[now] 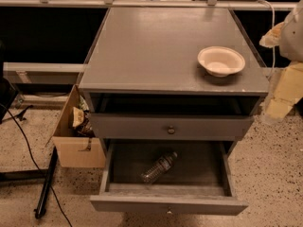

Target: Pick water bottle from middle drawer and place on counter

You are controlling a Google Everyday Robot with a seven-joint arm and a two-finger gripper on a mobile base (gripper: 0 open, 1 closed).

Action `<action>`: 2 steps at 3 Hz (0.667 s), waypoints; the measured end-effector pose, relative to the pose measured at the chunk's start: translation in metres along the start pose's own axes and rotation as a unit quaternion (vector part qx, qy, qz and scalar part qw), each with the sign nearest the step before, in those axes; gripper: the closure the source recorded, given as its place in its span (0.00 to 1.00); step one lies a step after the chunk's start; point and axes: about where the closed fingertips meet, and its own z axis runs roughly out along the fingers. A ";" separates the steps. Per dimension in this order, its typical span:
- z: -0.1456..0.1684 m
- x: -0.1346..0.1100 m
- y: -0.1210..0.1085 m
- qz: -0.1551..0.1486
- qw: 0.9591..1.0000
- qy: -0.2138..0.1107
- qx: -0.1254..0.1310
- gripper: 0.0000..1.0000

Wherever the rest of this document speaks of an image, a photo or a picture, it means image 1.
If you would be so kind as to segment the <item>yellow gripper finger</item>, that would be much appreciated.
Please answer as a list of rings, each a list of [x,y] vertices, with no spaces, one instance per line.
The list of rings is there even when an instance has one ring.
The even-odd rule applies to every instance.
[[[293,106],[303,98],[303,63],[292,61],[284,68],[265,109],[265,114],[274,120],[283,119]]]
[[[267,48],[283,46],[284,41],[282,40],[281,37],[281,32],[283,27],[284,27],[284,22],[281,22],[273,26],[265,35],[261,37],[259,44]]]

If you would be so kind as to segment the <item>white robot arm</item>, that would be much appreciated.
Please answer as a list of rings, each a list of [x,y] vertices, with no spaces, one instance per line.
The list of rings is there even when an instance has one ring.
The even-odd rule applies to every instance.
[[[303,7],[297,5],[259,41],[267,48],[279,48],[290,64],[281,72],[274,93],[265,105],[264,117],[281,121],[303,98]]]

